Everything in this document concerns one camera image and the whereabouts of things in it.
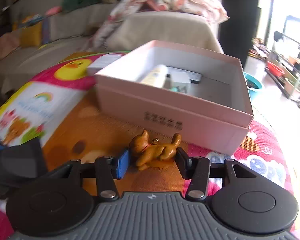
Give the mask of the pink cardboard box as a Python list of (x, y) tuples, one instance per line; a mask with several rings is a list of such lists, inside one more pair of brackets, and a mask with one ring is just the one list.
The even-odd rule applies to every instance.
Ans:
[[(144, 85), (157, 65), (200, 74), (188, 93)], [(145, 129), (231, 155), (253, 121), (239, 59), (215, 51), (153, 40), (95, 74), (100, 110)]]

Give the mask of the black rectangular device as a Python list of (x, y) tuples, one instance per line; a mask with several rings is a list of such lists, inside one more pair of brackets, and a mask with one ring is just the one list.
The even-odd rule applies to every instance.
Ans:
[(197, 73), (197, 72), (192, 72), (192, 71), (189, 71), (189, 70), (179, 69), (179, 68), (170, 67), (170, 66), (168, 66), (167, 68), (168, 68), (167, 77), (170, 77), (172, 72), (178, 72), (178, 73), (187, 74), (187, 76), (189, 77), (189, 80), (191, 81), (191, 83), (199, 84), (201, 79), (202, 79), (202, 75)]

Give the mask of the cream lotion bottle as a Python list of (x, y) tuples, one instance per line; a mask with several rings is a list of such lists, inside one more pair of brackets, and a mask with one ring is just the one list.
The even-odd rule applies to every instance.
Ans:
[(162, 88), (165, 84), (168, 67), (164, 64), (155, 66), (141, 81), (143, 85)]

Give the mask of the white power adapter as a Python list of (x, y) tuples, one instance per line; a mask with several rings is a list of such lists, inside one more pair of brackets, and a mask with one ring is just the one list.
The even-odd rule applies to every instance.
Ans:
[(170, 75), (170, 90), (187, 94), (190, 91), (191, 81), (185, 73), (172, 72)]

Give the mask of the red plastic basin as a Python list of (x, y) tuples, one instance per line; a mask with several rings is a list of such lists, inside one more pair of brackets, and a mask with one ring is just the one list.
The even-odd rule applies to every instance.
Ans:
[(269, 70), (269, 72), (275, 77), (283, 77), (285, 74), (285, 72), (280, 67), (278, 67), (276, 64), (272, 62), (268, 61), (266, 67)]

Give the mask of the small white carton box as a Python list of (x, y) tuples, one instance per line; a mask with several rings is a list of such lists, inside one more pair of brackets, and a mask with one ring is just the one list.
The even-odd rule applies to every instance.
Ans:
[(97, 72), (120, 59), (122, 56), (123, 55), (119, 53), (108, 53), (101, 55), (87, 67), (87, 74), (89, 76), (94, 76)]

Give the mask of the yellow cushion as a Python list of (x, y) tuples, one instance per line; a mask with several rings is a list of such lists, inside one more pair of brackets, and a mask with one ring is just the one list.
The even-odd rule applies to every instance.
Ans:
[(22, 29), (19, 41), (22, 48), (40, 46), (42, 44), (42, 22)]

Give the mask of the beige sofa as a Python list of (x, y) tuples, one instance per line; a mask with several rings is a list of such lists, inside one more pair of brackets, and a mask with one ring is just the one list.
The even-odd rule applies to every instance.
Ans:
[[(0, 37), (0, 94), (17, 90), (39, 72), (68, 55), (89, 51), (90, 38), (113, 8), (92, 5), (42, 21), (42, 44), (20, 46), (23, 28)], [(143, 11), (129, 16), (95, 52), (133, 50), (151, 40), (187, 44), (221, 53), (223, 50), (202, 17), (181, 12)]]

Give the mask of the brown dog figurine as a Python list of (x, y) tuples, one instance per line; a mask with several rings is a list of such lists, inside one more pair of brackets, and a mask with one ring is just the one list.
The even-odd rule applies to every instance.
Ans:
[(158, 139), (150, 140), (149, 133), (143, 130), (131, 140), (129, 151), (139, 171), (147, 168), (167, 169), (174, 164), (180, 143), (179, 133), (174, 134), (170, 143), (160, 143)]

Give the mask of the floral pink blanket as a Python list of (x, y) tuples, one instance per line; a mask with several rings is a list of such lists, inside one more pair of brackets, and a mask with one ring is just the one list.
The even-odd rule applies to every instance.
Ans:
[(140, 12), (144, 5), (153, 12), (171, 11), (197, 15), (209, 25), (221, 24), (229, 19), (219, 0), (122, 0), (90, 39), (91, 48), (100, 48), (126, 18)]

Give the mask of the colourful cartoon play mat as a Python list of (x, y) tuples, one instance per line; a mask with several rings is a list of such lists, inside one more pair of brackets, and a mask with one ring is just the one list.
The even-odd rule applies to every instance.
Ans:
[[(89, 163), (99, 156), (120, 152), (142, 131), (141, 127), (101, 114), (93, 91), (84, 92), (79, 97), (66, 96), (55, 109), (52, 123), (57, 128), (42, 145), (50, 170), (72, 158)], [(238, 148), (234, 158), (282, 188), (292, 191), (285, 158), (273, 129), (262, 116), (255, 116), (248, 135), (254, 141), (253, 148)], [(148, 168), (144, 171), (130, 168), (116, 185), (120, 192), (185, 193), (189, 182), (172, 165), (166, 169)]]

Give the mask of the metal shelf rack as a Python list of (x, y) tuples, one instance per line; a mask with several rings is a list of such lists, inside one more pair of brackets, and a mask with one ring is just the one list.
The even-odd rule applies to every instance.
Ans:
[(266, 73), (277, 84), (284, 96), (300, 101), (300, 19), (287, 16), (283, 29), (274, 32), (274, 43), (266, 60), (280, 67), (283, 77), (275, 77), (265, 66)]

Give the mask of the teal plastic basin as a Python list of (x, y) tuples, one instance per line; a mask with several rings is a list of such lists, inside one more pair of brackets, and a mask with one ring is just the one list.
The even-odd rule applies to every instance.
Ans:
[(244, 77), (247, 83), (250, 100), (254, 100), (263, 88), (263, 84), (254, 76), (244, 72)]

